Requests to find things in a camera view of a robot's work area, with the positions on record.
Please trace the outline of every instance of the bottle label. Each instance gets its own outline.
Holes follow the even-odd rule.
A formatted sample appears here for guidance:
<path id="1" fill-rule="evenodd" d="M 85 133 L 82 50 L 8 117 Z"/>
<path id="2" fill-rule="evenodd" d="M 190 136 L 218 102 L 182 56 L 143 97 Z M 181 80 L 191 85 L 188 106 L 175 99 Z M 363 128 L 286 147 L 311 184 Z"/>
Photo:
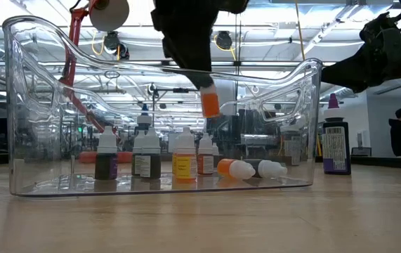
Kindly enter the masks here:
<path id="1" fill-rule="evenodd" d="M 140 175 L 141 177 L 150 177 L 151 157 L 149 155 L 139 156 Z"/>
<path id="2" fill-rule="evenodd" d="M 135 174 L 139 175 L 141 174 L 141 156 L 140 155 L 135 155 Z"/>
<path id="3" fill-rule="evenodd" d="M 117 178 L 117 156 L 110 158 L 110 179 Z"/>
<path id="4" fill-rule="evenodd" d="M 212 155 L 198 155 L 197 163 L 199 174 L 212 174 L 214 170 L 214 160 Z"/>
<path id="5" fill-rule="evenodd" d="M 327 127 L 322 134 L 325 171 L 347 170 L 346 131 L 342 126 Z"/>
<path id="6" fill-rule="evenodd" d="M 197 177 L 197 160 L 195 155 L 177 155 L 177 179 L 195 179 Z"/>

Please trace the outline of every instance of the black bottle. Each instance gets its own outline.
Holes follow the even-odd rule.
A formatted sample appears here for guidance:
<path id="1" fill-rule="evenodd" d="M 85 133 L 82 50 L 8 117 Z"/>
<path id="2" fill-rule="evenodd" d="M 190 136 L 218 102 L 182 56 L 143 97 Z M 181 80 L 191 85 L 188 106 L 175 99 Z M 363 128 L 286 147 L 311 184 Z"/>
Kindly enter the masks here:
<path id="1" fill-rule="evenodd" d="M 336 95 L 332 93 L 328 110 L 324 112 L 322 127 L 322 152 L 324 173 L 350 175 L 350 148 L 348 145 L 348 123 L 340 115 Z"/>
<path id="2" fill-rule="evenodd" d="M 110 126 L 105 127 L 99 138 L 94 178 L 98 180 L 113 180 L 117 178 L 116 136 L 112 133 Z"/>

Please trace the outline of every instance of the purple bottle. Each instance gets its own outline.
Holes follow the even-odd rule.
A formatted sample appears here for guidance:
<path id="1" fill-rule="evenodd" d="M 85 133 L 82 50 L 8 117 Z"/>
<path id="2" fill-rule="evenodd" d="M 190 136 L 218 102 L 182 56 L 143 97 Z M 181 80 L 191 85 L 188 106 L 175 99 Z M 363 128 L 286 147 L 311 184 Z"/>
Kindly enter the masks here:
<path id="1" fill-rule="evenodd" d="M 336 94 L 332 93 L 328 110 L 324 111 L 325 123 L 322 127 L 322 152 L 324 173 L 352 174 L 350 148 L 348 147 L 348 123 L 343 121 Z"/>

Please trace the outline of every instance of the table surface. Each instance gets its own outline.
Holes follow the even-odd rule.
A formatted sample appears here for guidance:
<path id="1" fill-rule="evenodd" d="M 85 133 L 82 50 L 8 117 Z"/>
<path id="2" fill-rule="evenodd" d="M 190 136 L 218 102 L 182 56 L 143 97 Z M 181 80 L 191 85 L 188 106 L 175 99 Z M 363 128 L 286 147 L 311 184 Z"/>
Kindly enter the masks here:
<path id="1" fill-rule="evenodd" d="M 307 188 L 25 199 L 0 166 L 0 252 L 401 252 L 401 169 Z"/>

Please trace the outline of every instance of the wall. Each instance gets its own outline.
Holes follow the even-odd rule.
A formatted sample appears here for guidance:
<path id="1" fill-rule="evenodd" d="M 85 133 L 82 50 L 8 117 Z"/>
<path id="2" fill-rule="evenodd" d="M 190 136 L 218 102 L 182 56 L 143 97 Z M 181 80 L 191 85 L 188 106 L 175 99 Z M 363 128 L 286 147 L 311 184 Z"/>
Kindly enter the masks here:
<path id="1" fill-rule="evenodd" d="M 394 157 L 388 120 L 395 119 L 395 111 L 401 108 L 401 98 L 373 95 L 367 97 L 367 102 L 372 156 Z"/>
<path id="2" fill-rule="evenodd" d="M 348 123 L 348 139 L 349 147 L 357 147 L 357 134 L 363 133 L 362 145 L 364 147 L 371 147 L 371 139 L 369 132 L 369 113 L 367 109 L 367 95 L 365 92 L 359 93 L 357 98 L 344 98 L 339 99 L 343 102 L 339 107 L 344 117 L 344 121 Z M 327 106 L 320 108 L 319 122 L 323 122 L 323 111 Z"/>

